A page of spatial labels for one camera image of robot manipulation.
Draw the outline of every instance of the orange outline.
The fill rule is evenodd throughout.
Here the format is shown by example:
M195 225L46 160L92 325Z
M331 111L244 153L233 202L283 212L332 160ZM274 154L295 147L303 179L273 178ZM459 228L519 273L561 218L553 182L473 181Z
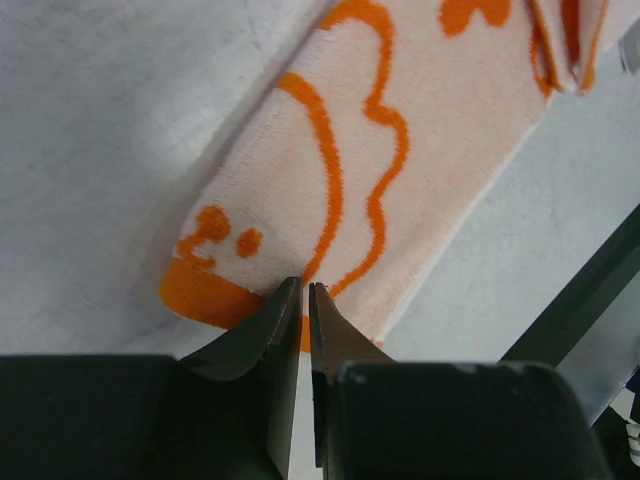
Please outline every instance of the orange outline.
M540 42L542 41L542 32L538 25L533 27L533 32L531 32L531 40L529 42L529 60L531 61L531 67L533 68L533 78L538 83L538 89L544 95L544 98L549 98L551 96L551 83L549 77L543 77L540 74L538 69L538 62L536 61L536 55L538 54L538 49L540 48Z
M551 80L552 86L558 90L559 92L564 92L564 88L560 85L560 81L558 80L558 67L556 66L555 56L553 54L553 48L551 47L551 36L549 35L549 29L547 28L547 24L545 23L544 15L542 14L542 9L538 4L537 0L531 2L533 6L533 14L538 24L538 28L540 34L542 35L542 39L544 41L544 47L547 51L547 61L549 62L549 66L551 67L549 70L549 79Z
M327 169L328 179L328 208L327 219L318 239L313 258L307 264L302 274L302 282L308 283L320 268L320 264L336 237L338 226L344 209L344 196L342 193L342 169L340 168L340 156L335 145L329 115L324 108L322 98L315 89L297 73L288 72L280 80L278 87L288 92L293 98L307 108L307 115L313 124L316 138L320 145L320 151Z
M393 24L387 10L379 5L372 5L368 0L346 0L337 5L318 28L329 30L331 27L348 19L361 20L368 24L380 36L380 61L376 82L366 100L364 113L369 119L396 130L397 148L393 163L380 178L367 198L367 216L373 231L373 242L364 261L354 270L347 273L342 280L333 285L329 293L335 297L349 285L365 275L384 252L386 242L386 222L380 199L391 182L398 176L409 152L409 135L407 122L397 110L383 106L382 93L389 80L391 57L393 54Z
M587 61L586 68L584 70L584 76L582 77L582 84L580 85L580 92L587 93L593 87L593 84L596 81L596 69L595 69L595 61L596 61L596 50L598 49L598 40L600 39L600 31L602 30L602 25L604 24L604 17L607 14L607 10L609 9L609 0L604 0L602 4L602 10L600 11L600 18L598 19L598 26L596 27L596 31L593 34L593 38L591 39L591 47L589 50L589 60Z

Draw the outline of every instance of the orange dot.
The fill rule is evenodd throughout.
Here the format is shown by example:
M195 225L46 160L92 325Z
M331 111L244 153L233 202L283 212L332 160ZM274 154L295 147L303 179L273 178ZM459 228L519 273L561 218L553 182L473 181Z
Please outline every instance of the orange dot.
M196 235L213 243L220 243L231 231L229 219L220 207L215 205L204 207L196 217L200 227Z
M260 242L262 241L262 232L255 228L250 228L242 232L236 242L236 252L242 258L249 258L260 249Z

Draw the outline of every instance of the sock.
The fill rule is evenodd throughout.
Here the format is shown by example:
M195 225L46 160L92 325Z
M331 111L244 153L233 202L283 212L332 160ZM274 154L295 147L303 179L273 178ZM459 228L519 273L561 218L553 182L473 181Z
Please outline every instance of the sock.
M339 2L186 219L165 305L230 328L300 275L381 342L573 78L562 9L534 3L537 15L516 0ZM583 3L604 15L605 1ZM595 38L602 16L584 23ZM582 25L580 89L594 51Z

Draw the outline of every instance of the gray surface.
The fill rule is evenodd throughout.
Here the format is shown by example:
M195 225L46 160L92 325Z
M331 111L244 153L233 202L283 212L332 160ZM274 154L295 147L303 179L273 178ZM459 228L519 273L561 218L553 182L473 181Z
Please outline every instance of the gray surface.
M3 2L0 352L179 354L217 335L156 287L230 116L322 3Z
M560 362L591 423L640 364L640 273Z

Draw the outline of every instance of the plush fabric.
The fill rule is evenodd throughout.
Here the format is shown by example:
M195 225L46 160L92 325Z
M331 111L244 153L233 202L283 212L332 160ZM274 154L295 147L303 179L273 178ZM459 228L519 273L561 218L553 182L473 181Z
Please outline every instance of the plush fabric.
M382 341L553 88L592 87L607 4L339 2L186 219L165 305L228 328L301 275Z

